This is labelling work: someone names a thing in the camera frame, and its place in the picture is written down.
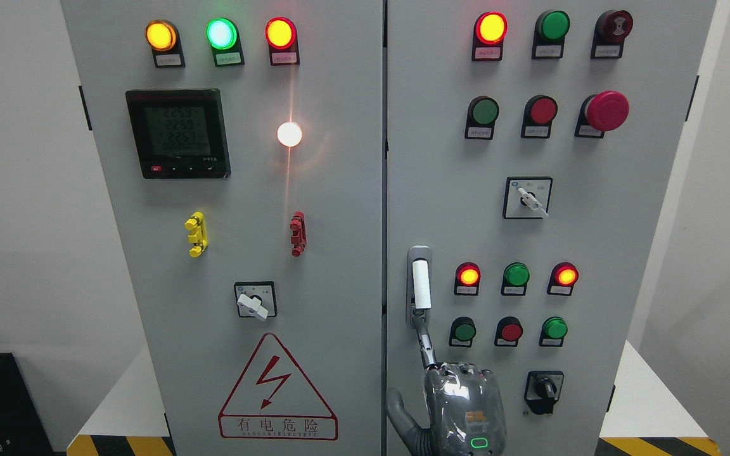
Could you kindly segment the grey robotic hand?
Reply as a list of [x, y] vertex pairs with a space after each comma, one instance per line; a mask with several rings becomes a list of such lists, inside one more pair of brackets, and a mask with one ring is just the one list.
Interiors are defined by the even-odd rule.
[[506, 426], [501, 393], [491, 370], [466, 362], [438, 362], [419, 315], [411, 319], [424, 366], [430, 427], [406, 412], [397, 389], [386, 393], [387, 416], [411, 455], [501, 455]]

